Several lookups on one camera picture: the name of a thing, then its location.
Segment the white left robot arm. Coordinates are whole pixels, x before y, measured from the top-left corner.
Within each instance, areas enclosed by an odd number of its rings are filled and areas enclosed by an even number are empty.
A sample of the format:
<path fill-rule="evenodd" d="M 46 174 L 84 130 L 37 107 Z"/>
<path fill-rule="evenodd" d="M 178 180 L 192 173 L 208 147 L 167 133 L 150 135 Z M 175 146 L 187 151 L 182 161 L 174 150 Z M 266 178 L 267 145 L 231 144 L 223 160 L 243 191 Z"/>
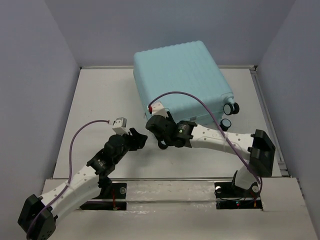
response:
<path fill-rule="evenodd" d="M 130 128 L 124 134 L 109 137 L 104 147 L 67 181 L 40 196 L 30 195 L 24 202 L 18 225 L 28 240 L 47 240 L 57 224 L 88 200 L 110 194 L 112 181 L 109 175 L 129 151 L 142 149 L 147 135 Z"/>

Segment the light blue hard-shell suitcase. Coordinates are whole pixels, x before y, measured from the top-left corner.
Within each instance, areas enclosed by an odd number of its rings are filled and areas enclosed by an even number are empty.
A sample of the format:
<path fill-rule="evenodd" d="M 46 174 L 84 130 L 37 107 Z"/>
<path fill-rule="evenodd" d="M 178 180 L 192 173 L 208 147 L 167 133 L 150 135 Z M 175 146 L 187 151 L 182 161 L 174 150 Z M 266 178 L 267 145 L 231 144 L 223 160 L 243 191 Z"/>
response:
<path fill-rule="evenodd" d="M 205 44 L 198 40 L 140 51 L 133 56 L 133 76 L 147 118 L 149 103 L 160 102 L 176 122 L 208 125 L 223 131 L 240 106 Z"/>

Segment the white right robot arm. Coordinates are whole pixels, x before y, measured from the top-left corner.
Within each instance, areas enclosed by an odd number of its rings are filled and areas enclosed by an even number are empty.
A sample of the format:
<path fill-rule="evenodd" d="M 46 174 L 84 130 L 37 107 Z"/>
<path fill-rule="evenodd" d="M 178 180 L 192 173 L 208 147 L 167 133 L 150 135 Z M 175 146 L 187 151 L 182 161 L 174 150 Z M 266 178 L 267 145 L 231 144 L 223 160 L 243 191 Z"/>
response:
<path fill-rule="evenodd" d="M 273 175 L 276 147 L 264 130 L 245 134 L 224 132 L 191 121 L 176 123 L 161 115 L 152 116 L 145 128 L 156 137 L 161 148 L 210 149 L 239 157 L 243 167 L 236 171 L 230 183 L 235 196 L 242 196 L 253 183 Z"/>

